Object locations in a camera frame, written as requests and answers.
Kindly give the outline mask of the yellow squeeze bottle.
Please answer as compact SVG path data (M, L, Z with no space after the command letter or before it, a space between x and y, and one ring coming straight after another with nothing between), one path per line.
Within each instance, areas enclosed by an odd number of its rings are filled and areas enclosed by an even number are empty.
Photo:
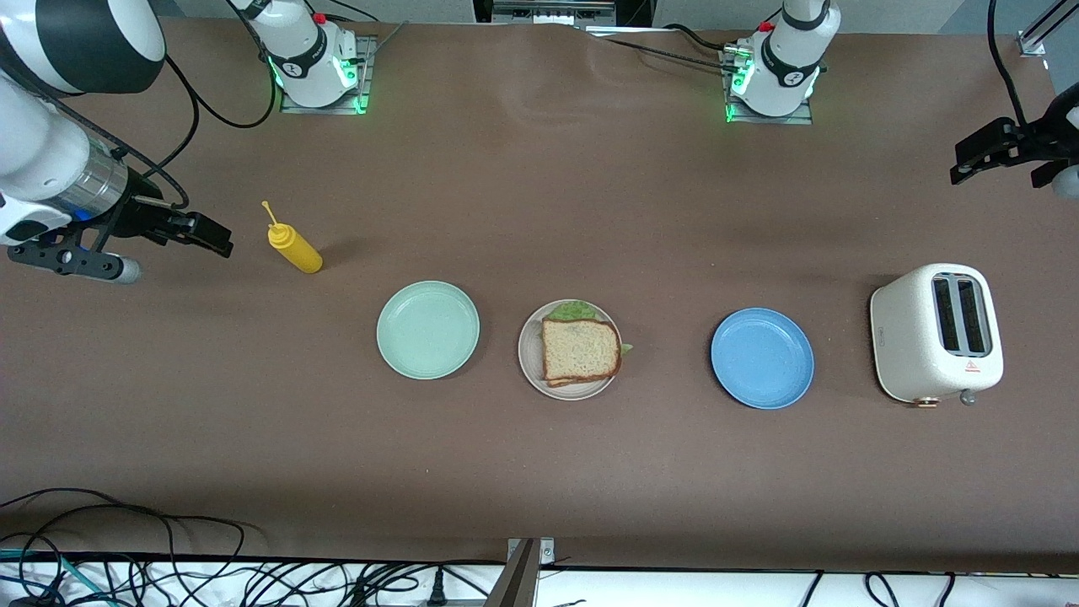
M265 208L270 219L267 224L267 242L270 246L297 270L305 274L320 272L324 259L319 251L291 224L278 222L269 201L262 201L261 206Z

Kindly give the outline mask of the green lettuce leaf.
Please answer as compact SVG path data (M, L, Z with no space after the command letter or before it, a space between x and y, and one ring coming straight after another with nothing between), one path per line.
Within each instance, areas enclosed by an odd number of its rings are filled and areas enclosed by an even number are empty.
M544 357L607 360L633 350L604 312L583 300L556 303L540 325Z

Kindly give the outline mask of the mint green plate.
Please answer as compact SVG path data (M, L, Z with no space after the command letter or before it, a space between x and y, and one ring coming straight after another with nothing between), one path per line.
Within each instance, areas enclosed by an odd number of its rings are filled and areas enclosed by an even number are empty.
M383 361L411 380L448 377L473 357L480 315L473 299L451 282L420 281L390 296L375 326Z

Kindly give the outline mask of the blue plate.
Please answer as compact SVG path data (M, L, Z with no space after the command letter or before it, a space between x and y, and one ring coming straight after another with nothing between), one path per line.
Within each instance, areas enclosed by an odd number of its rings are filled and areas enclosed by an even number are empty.
M783 410L812 387L812 345L778 311L755 307L725 316L713 331L709 361L718 384L752 410Z

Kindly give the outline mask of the beige plate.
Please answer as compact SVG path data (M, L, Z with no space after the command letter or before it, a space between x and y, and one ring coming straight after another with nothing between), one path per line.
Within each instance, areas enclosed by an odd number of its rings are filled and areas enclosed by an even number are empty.
M529 381L529 384L531 384L533 388L538 389L543 395L552 397L552 399L556 400L563 400L563 402L578 402L579 400L586 400L589 399L589 397L600 395L609 387L610 384L613 383L615 378L609 380L606 383L566 385L566 387L555 389L548 388L544 383L543 348L542 339L540 339L540 325L542 325L542 319L545 315L547 315L547 312L550 312L556 304L566 300L579 299L551 301L551 303L545 304L545 306L540 307L540 309L533 312L529 316L523 326L523 330L520 331L520 335L518 337L518 362L520 368L523 370L523 375Z

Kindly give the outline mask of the white two-slot toaster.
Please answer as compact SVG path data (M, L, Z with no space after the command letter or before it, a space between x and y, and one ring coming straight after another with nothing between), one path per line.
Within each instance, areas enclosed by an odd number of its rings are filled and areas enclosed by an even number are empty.
M1003 346L991 285L960 264L918 266L868 300L876 377L883 392L929 410L973 405L1003 377Z

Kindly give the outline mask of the grey metal rack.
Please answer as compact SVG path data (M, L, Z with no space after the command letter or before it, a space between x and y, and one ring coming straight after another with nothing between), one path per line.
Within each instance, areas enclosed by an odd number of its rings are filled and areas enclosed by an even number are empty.
M470 0L475 19L490 24L569 24L648 28L658 0Z

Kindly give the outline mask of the aluminium frame profile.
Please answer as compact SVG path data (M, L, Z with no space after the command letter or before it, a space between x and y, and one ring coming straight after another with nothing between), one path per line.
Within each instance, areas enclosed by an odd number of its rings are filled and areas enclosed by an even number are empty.
M1052 0L1025 30L1017 32L1021 55L1044 56L1044 42L1073 19L1079 19L1079 0Z

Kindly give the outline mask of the metal table edge bracket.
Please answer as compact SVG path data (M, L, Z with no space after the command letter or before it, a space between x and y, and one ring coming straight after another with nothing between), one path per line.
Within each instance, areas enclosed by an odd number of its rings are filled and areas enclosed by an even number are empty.
M513 538L505 567L483 607L535 607L540 568L555 560L555 539Z

